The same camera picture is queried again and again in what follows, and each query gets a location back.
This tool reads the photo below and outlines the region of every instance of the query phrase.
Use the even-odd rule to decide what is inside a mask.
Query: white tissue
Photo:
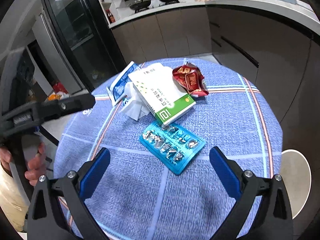
[[[132,82],[125,84],[124,94],[127,96],[128,102],[121,109],[121,113],[124,113],[136,121],[150,113],[139,94],[135,91]]]

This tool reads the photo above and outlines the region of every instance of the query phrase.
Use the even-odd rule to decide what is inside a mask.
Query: green label
[[[160,111],[156,112],[155,117],[160,123],[164,123],[165,121],[191,105],[193,102],[193,98],[189,94],[186,94],[182,98],[176,100],[173,103],[173,107],[169,108],[166,106],[165,108],[162,108]]]

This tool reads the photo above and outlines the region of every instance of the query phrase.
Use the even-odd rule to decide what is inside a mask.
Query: plaid tablecloth
[[[139,135],[154,120],[152,114],[138,122],[112,107],[106,86],[97,88],[94,108],[74,114],[59,144],[55,177],[78,170],[101,147],[111,153],[107,168],[92,198],[90,212],[113,239],[208,240],[228,215],[235,200],[228,197],[209,163],[209,150],[218,146],[227,158],[257,176],[279,172],[282,130],[259,90],[238,73],[196,58],[168,58],[172,68],[185,60],[197,65],[210,91],[176,122],[203,137],[207,143],[180,176],[171,173],[140,142]],[[259,205],[254,206],[239,235],[248,232]],[[65,216],[79,235],[70,212]]]

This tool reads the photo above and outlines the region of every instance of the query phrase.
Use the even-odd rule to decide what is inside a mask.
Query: white chair
[[[307,159],[296,150],[282,152],[280,175],[288,192],[292,218],[303,209],[311,188],[311,170]]]

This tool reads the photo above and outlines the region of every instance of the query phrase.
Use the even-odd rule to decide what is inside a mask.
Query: human hand
[[[0,147],[0,160],[4,169],[10,172],[9,163],[12,161],[12,155],[6,147]],[[29,171],[26,171],[24,176],[29,180],[32,186],[35,186],[39,177],[45,174],[45,145],[40,143],[36,156],[27,163]]]

